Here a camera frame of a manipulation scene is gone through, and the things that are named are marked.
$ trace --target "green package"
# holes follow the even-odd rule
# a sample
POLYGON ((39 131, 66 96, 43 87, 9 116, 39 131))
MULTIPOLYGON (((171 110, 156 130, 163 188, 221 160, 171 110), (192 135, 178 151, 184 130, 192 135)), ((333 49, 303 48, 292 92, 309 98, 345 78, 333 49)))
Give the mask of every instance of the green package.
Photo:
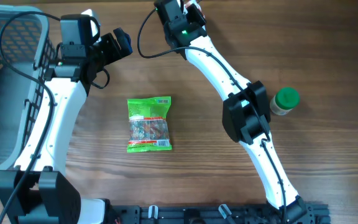
POLYGON ((167 113, 170 96, 128 99, 130 139, 127 152, 172 150, 167 113))

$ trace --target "gray plastic bin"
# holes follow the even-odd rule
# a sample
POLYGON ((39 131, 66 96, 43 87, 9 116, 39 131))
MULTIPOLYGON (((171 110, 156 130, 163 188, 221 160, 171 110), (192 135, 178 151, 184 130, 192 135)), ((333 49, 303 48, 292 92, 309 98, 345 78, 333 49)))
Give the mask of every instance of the gray plastic bin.
MULTIPOLYGON (((22 11, 40 11, 29 6, 0 5, 0 30, 7 20, 22 11)), ((55 51, 48 38, 44 16, 17 18, 2 37, 2 49, 14 67, 42 80, 44 68, 55 51)), ((25 146, 42 101, 41 86, 6 68, 0 58, 0 170, 13 166, 25 146)))

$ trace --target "small container with green lid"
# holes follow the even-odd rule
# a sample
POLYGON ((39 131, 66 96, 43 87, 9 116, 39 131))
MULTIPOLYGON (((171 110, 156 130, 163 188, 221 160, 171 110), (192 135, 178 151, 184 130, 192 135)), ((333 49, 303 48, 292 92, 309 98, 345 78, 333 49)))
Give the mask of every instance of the small container with green lid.
POLYGON ((282 88, 270 101, 270 109, 277 115, 286 115, 300 101, 299 93, 290 87, 282 88))

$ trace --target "wooden table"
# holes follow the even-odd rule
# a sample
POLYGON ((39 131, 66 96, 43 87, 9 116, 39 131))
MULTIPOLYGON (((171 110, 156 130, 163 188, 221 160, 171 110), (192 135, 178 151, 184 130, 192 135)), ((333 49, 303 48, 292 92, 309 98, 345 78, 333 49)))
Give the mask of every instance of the wooden table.
MULTIPOLYGON (((358 1, 201 5, 208 34, 238 72, 262 81, 269 98, 285 86, 300 92, 300 105, 270 123, 299 194, 329 204, 333 223, 358 223, 358 1)), ((177 54, 144 59, 137 53, 137 31, 151 2, 35 6, 55 16, 92 8, 102 34, 122 27, 132 37, 134 53, 107 66, 109 86, 91 89, 76 121, 67 177, 82 196, 115 205, 265 202, 249 156, 223 130, 222 102, 203 74, 177 54), (173 151, 127 154, 126 100, 165 95, 172 96, 167 121, 173 151)), ((59 42, 54 21, 50 36, 59 42)), ((141 44, 148 55, 168 49, 157 15, 146 24, 141 44)))

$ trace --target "green lid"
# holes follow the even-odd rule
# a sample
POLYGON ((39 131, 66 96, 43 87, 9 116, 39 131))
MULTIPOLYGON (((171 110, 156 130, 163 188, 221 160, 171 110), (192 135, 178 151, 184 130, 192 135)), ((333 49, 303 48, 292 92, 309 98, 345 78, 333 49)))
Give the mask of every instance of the green lid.
POLYGON ((284 110, 293 109, 300 100, 299 93, 291 87, 282 88, 275 97, 277 106, 284 110))

